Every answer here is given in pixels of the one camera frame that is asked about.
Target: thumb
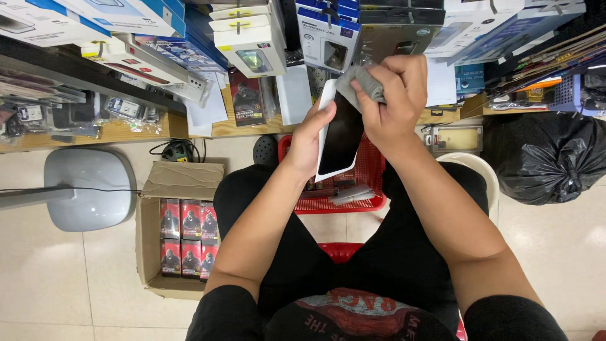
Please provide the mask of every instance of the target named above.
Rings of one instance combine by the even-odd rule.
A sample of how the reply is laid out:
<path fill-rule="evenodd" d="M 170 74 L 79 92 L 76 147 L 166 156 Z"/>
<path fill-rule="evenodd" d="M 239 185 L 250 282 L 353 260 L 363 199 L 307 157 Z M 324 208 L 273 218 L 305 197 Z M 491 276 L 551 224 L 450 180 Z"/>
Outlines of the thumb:
<path fill-rule="evenodd" d="M 310 136 L 317 136 L 320 129 L 332 121 L 336 112 L 337 105 L 335 101 L 330 101 L 326 108 L 306 118 L 301 124 L 301 130 Z"/>
<path fill-rule="evenodd" d="M 370 99 L 366 92 L 360 86 L 357 79 L 351 81 L 351 87 L 356 91 L 358 102 L 360 102 L 360 110 L 364 121 L 375 121 L 379 118 L 379 103 Z"/>

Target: red plastic basket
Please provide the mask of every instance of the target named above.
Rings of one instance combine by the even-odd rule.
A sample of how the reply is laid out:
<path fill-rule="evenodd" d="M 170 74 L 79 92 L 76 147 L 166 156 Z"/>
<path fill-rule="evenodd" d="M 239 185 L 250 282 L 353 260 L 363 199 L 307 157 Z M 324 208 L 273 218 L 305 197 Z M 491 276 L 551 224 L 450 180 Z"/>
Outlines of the red plastic basket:
<path fill-rule="evenodd" d="M 286 148 L 290 147 L 292 135 L 286 135 L 278 143 L 278 157 L 282 162 L 286 156 Z M 295 205 L 296 214 L 327 214 L 327 213 L 352 213 L 352 212 L 370 212 L 378 211 L 385 206 L 387 197 L 381 190 L 383 179 L 381 175 L 385 170 L 385 157 L 379 149 L 370 142 L 366 134 L 362 136 L 358 155 L 356 156 L 356 165 L 353 168 L 356 174 L 356 185 L 367 184 L 373 189 L 375 197 L 367 200 L 354 201 L 352 203 L 335 206 L 326 198 L 299 199 Z M 332 188 L 333 181 L 339 179 L 341 174 L 324 180 L 325 188 Z"/>

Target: hand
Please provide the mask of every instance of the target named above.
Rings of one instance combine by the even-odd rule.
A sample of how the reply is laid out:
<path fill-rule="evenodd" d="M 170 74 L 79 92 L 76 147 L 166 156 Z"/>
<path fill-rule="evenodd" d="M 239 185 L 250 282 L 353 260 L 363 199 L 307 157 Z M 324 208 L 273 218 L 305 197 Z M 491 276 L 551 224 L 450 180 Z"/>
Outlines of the hand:
<path fill-rule="evenodd" d="M 337 105 L 334 101 L 331 101 L 322 110 L 318 110 L 319 105 L 320 99 L 318 98 L 307 112 L 305 120 L 293 134 L 290 150 L 282 162 L 289 165 L 305 182 L 316 175 L 320 130 L 330 123 L 337 112 Z"/>
<path fill-rule="evenodd" d="M 369 68 L 383 85 L 387 105 L 368 97 L 355 79 L 364 129 L 370 141 L 389 160 L 405 150 L 415 134 L 415 125 L 427 103 L 427 60 L 424 55 L 391 56 Z"/>

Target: white tile floor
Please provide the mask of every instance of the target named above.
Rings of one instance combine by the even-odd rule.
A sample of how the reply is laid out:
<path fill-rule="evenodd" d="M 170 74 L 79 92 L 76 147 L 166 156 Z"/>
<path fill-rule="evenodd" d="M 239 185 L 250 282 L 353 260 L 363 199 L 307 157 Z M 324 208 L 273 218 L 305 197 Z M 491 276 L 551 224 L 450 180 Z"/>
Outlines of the white tile floor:
<path fill-rule="evenodd" d="M 209 161 L 234 171 L 252 164 L 256 137 L 207 141 Z M 130 160 L 139 188 L 157 143 L 115 145 Z M 0 188 L 42 186 L 50 151 L 0 155 Z M 547 308 L 572 341 L 606 328 L 606 178 L 577 200 L 526 206 L 501 196 L 492 219 Z M 362 243 L 379 212 L 308 215 L 318 242 Z M 135 221 L 80 233 L 53 226 L 45 205 L 0 211 L 1 340 L 183 340 L 197 302 L 143 290 L 136 273 Z"/>

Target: microfiber cloth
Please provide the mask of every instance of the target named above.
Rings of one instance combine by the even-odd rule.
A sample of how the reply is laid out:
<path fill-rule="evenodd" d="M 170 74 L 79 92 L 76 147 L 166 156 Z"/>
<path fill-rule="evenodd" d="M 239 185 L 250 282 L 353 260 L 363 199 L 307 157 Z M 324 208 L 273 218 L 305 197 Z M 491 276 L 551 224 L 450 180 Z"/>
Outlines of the microfiber cloth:
<path fill-rule="evenodd" d="M 349 84 L 352 80 L 356 79 L 364 92 L 375 102 L 385 103 L 385 96 L 383 96 L 383 85 L 374 79 L 365 68 L 359 65 L 350 66 L 345 73 L 343 73 L 339 79 L 337 79 L 337 91 L 345 97 L 352 106 L 361 113 L 360 102 L 356 96 L 356 91 Z"/>

